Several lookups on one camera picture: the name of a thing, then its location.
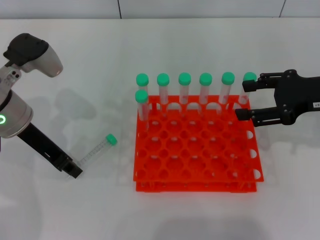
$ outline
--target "clear plastic tube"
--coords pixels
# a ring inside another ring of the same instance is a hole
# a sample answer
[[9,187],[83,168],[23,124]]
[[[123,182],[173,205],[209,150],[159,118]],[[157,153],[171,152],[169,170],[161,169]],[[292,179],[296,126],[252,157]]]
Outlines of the clear plastic tube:
[[160,73],[156,79],[159,85],[160,104],[167,104],[168,101],[168,85],[170,78],[166,73]]
[[[252,80],[257,80],[257,75],[254,72],[247,72],[243,76],[243,81],[252,81]],[[241,93],[238,98],[238,102],[240,104],[246,104],[249,101],[249,92],[245,92],[245,90],[242,88]]]
[[168,103],[168,86],[159,86],[160,103]]
[[138,103],[138,114],[141,121],[148,121],[149,106],[148,103]]
[[199,103],[207,104],[208,103],[208,95],[210,85],[212,83],[212,76],[210,73],[202,73],[199,80],[201,84],[200,95],[199,95]]
[[228,102],[230,89],[231,89],[231,85],[222,84],[220,95],[219,95],[220,104],[226,104]]
[[235,75],[232,72],[225,72],[222,75],[222,87],[219,95],[219,103],[226,104],[228,102],[231,85],[235,82]]
[[189,97],[189,85],[187,85],[187,86],[180,85],[179,102],[181,104],[187,104],[188,103],[188,97]]
[[238,102],[240,104],[246,104],[249,100],[249,92],[245,92],[244,89],[241,90],[241,93],[239,95]]
[[200,96],[199,96],[199,103],[200,104],[207,104],[208,103],[208,95],[209,95],[210,86],[201,86],[200,89]]
[[183,72],[179,75],[179,84],[180,84],[180,104],[187,104],[189,98],[189,85],[191,83],[191,76],[187,72]]
[[139,86],[139,90],[145,90],[148,92],[148,86]]

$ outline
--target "white tabletop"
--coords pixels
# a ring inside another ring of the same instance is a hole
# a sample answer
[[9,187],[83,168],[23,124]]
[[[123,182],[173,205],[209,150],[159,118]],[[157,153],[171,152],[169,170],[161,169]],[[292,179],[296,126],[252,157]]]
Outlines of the white tabletop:
[[[257,193],[141,193],[133,183],[137,106],[135,77],[198,79],[209,72],[218,94],[223,72],[296,69],[320,76],[320,19],[0,20],[0,52],[18,34],[44,39],[64,70],[38,71],[14,86],[34,110],[33,124],[76,159],[108,133],[118,146],[76,180],[18,137],[0,153],[1,240],[301,240],[319,238],[320,115],[292,126],[255,129],[265,182]],[[0,58],[0,66],[6,63]],[[273,91],[250,95],[253,108],[275,105]]]

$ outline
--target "test tube rack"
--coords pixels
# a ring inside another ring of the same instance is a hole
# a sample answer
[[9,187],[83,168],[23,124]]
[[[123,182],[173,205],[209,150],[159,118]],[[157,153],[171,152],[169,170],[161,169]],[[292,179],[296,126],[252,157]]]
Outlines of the test tube rack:
[[148,98],[148,122],[137,116],[133,180],[137,192],[231,192],[257,191],[263,182],[258,146],[251,121],[238,121],[234,108],[239,95],[224,105],[218,95],[199,104],[168,96],[161,105],[158,95]]

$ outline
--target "green cap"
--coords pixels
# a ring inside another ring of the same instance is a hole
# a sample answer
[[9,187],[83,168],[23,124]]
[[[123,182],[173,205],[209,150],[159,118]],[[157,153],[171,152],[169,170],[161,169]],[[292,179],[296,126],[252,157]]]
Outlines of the green cap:
[[160,73],[156,79],[156,82],[158,83],[159,86],[165,87],[169,84],[170,79],[168,74],[166,73]]
[[135,100],[139,104],[144,104],[148,101],[148,93],[145,90],[138,90],[135,92]]
[[108,143],[110,143],[112,146],[116,145],[117,144],[117,139],[115,136],[113,136],[111,133],[108,134],[105,139],[108,141]]
[[232,72],[225,72],[222,75],[222,83],[225,85],[231,85],[235,82],[235,75]]
[[136,84],[139,87],[145,87],[147,86],[149,83],[149,77],[147,74],[145,73],[140,73],[136,76]]
[[243,81],[248,81],[248,80],[257,80],[257,75],[254,74],[253,72],[247,72],[243,76]]
[[179,84],[182,86],[188,86],[191,83],[191,76],[187,72],[183,72],[179,75]]
[[212,76],[210,73],[202,73],[200,76],[200,84],[202,86],[210,86],[210,84],[212,83]]

